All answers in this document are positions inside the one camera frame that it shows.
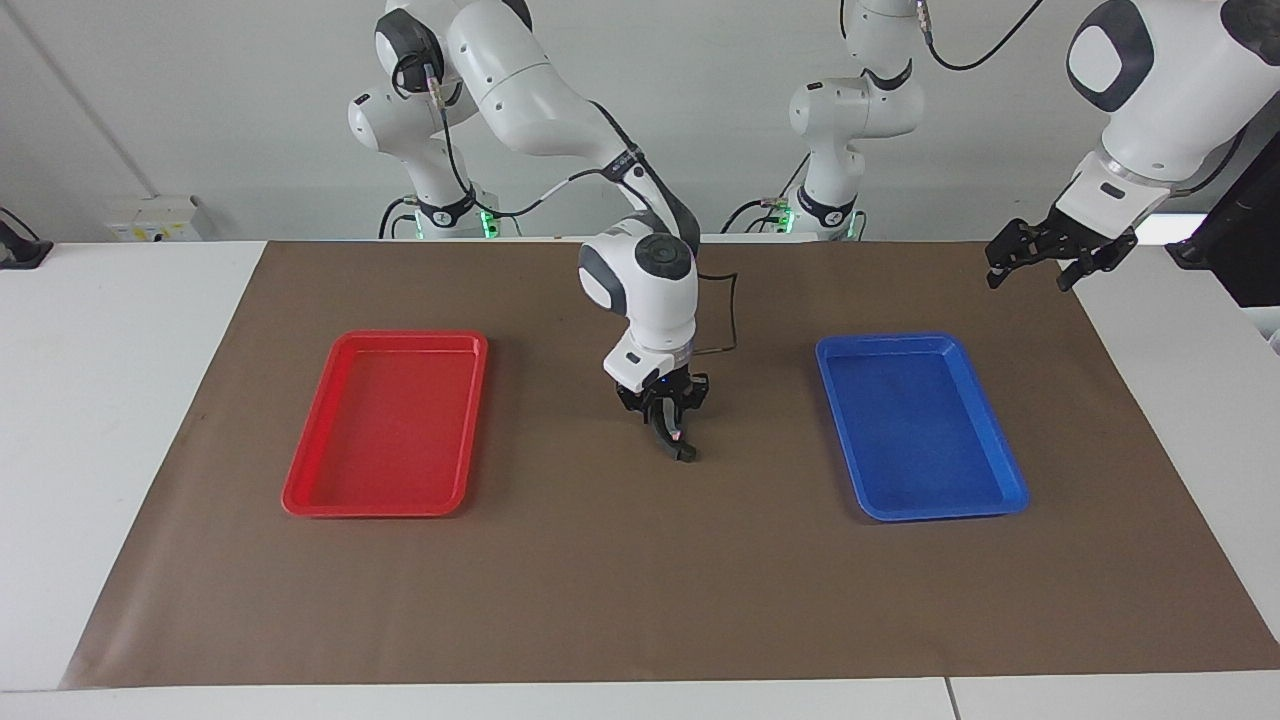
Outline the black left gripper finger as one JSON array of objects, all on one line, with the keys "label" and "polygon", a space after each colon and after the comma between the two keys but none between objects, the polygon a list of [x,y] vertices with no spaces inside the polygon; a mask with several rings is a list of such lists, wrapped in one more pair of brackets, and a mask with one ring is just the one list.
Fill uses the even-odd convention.
[{"label": "black left gripper finger", "polygon": [[1010,220],[986,245],[988,287],[997,290],[1011,272],[1042,263],[1048,256],[1041,247],[1043,241],[1048,242],[1048,250],[1053,249],[1053,232],[1050,228],[1023,219]]},{"label": "black left gripper finger", "polygon": [[1137,245],[1135,234],[1123,234],[1098,249],[1083,250],[1059,274],[1059,290],[1070,292],[1079,281],[1096,272],[1112,272]]}]

